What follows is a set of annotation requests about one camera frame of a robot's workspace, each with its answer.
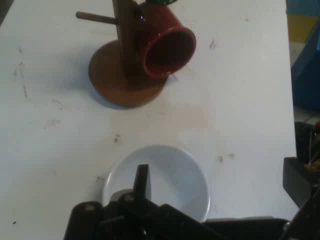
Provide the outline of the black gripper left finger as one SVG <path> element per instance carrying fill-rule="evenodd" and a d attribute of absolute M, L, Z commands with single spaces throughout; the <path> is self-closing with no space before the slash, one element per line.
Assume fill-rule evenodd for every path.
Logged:
<path fill-rule="evenodd" d="M 97 201 L 76 205 L 65 231 L 66 240 L 206 240 L 208 230 L 168 204 L 150 201 L 147 164 L 137 167 L 133 188 L 103 206 Z"/>

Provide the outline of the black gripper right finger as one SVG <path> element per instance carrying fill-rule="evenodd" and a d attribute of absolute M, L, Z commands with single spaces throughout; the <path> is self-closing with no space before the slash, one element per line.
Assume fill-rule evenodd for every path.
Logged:
<path fill-rule="evenodd" d="M 284 190 L 298 206 L 293 219 L 284 227 L 281 240 L 320 238 L 320 177 L 310 172 L 296 157 L 283 161 Z"/>

